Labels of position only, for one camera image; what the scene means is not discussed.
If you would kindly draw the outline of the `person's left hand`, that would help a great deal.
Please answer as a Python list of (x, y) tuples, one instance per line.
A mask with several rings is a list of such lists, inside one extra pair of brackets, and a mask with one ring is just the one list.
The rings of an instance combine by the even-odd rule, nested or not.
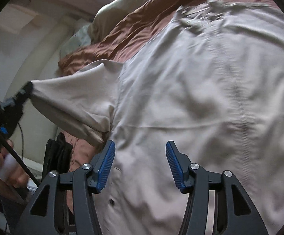
[(15, 188), (27, 188), (29, 176), (7, 151), (0, 149), (0, 195), (12, 201), (21, 202), (22, 198)]

